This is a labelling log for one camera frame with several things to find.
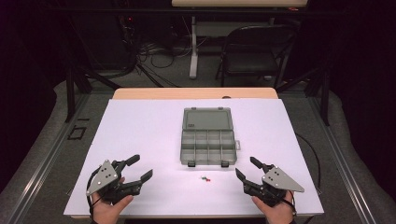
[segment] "person's right hand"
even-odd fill
[[[291,203],[292,194],[290,191],[286,193],[285,200]],[[270,224],[289,224],[293,221],[293,210],[290,205],[280,202],[274,207],[265,204],[258,197],[251,197],[251,200],[262,211]]]

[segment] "white tabletop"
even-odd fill
[[[182,165],[184,108],[219,106],[231,108],[235,139],[241,143],[236,164],[229,168]],[[279,166],[304,187],[304,193],[295,193],[299,215],[323,213],[288,114],[278,99],[110,100],[64,214],[88,217],[85,191],[93,170],[104,160],[122,161],[134,154],[140,155],[140,161],[125,167],[126,182],[150,169],[153,177],[122,217],[261,217],[234,170],[260,184],[263,172],[250,163],[251,156]]]
[[[307,0],[172,0],[174,7],[305,7]]]

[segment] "desk in background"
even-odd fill
[[[308,0],[172,0],[173,7],[305,7]],[[232,30],[246,25],[263,25],[265,22],[200,22],[192,17],[191,21],[191,67],[190,78],[197,78],[198,35],[226,36]]]
[[[235,139],[242,146],[235,165],[189,168],[181,164],[183,110],[193,106],[231,108]],[[234,170],[237,167],[248,179],[260,183],[263,172],[250,163],[250,156],[278,165],[305,188],[305,193],[294,195],[301,216],[323,213],[286,109],[274,89],[117,90],[109,101],[64,214],[89,217],[85,188],[92,171],[106,159],[121,161],[134,154],[139,154],[141,160],[125,167],[122,175],[126,182],[138,179],[149,169],[153,169],[153,177],[122,211],[122,217],[262,217],[243,192]],[[202,176],[211,181],[204,181]]]

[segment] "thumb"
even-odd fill
[[[125,196],[123,199],[121,199],[121,201],[119,201],[118,203],[114,204],[113,208],[116,209],[118,211],[118,213],[121,213],[122,210],[128,206],[128,204],[134,199],[134,196],[132,195],[128,195]]]
[[[260,200],[258,197],[253,196],[251,197],[251,200],[256,204],[256,206],[262,211],[264,214],[266,214],[271,207],[265,204],[262,200]]]

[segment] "human hand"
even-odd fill
[[[111,202],[100,199],[99,193],[92,195],[92,201],[96,202],[93,206],[93,220],[100,224],[116,224],[121,211],[134,199],[132,195],[125,196],[118,203],[111,205]]]
[[[285,200],[291,203],[292,193],[288,190]],[[270,224],[289,224],[293,221],[293,210],[290,205],[280,202],[274,207],[265,204],[258,197],[253,196],[251,200],[262,211]]]

